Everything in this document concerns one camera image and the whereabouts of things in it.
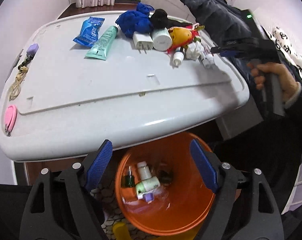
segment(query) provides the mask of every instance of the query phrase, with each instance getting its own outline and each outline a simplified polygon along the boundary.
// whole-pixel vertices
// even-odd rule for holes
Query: wooden floor
[[[75,3],[73,3],[61,14],[59,19],[69,17],[72,15],[82,14],[82,13],[134,10],[136,7],[137,7],[136,4],[119,3],[119,4],[115,4],[114,6],[104,5],[104,6],[95,6],[95,7],[86,7],[86,8],[76,8]]]
[[[90,12],[100,12],[100,11],[118,11],[118,10],[134,10],[136,4],[115,4],[114,6],[97,6],[97,7],[86,7],[86,8],[76,8],[75,3],[71,4],[59,17],[65,18],[72,15],[90,13]],[[197,126],[188,130],[191,133],[198,135],[205,142],[219,141],[222,140],[222,136],[217,127],[215,121],[207,122],[203,125]],[[115,151],[113,154],[123,154],[126,149]],[[83,158],[71,158],[65,160],[57,161],[45,161],[45,162],[32,162],[26,163],[26,174],[28,176],[28,181],[30,185],[33,185],[38,174],[43,168],[49,168],[52,172],[61,171],[69,168],[75,162],[82,162]]]

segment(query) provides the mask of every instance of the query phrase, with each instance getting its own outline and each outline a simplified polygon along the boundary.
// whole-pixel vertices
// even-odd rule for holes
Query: white table
[[[215,55],[205,69],[185,60],[179,68],[156,50],[140,53],[119,31],[106,61],[85,58],[87,48],[72,40],[89,16],[103,17],[103,32],[122,11],[81,14],[37,30],[24,47],[39,44],[20,95],[8,101],[17,68],[0,100],[0,147],[14,161],[39,161],[85,155],[104,139],[120,149],[165,137],[215,119],[244,105],[249,90],[236,68]],[[213,42],[201,32],[210,46]],[[4,112],[18,108],[15,127],[4,132]]]

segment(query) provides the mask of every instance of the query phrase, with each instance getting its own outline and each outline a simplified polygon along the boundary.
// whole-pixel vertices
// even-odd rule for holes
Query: teal tube
[[[110,26],[85,56],[107,60],[109,49],[118,31],[117,27]]]

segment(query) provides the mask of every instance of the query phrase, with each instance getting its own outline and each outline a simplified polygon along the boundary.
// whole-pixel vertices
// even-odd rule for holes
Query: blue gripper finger
[[[109,140],[106,140],[102,149],[99,150],[100,152],[86,174],[86,183],[84,187],[88,192],[98,187],[102,175],[112,157],[112,143]]]
[[[190,143],[190,154],[201,174],[205,186],[212,190],[213,193],[217,193],[219,189],[217,171],[206,156],[207,154],[214,153],[203,150],[199,142],[193,139]]]

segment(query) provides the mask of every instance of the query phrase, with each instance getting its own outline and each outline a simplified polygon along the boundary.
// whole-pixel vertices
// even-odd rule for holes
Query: purple eraser
[[[32,54],[35,54],[38,51],[38,44],[34,43],[32,44],[28,50],[26,51],[26,55],[29,57]]]
[[[147,203],[150,203],[150,202],[154,201],[154,195],[153,195],[153,193],[146,193],[146,194],[143,194],[143,199],[144,199]]]

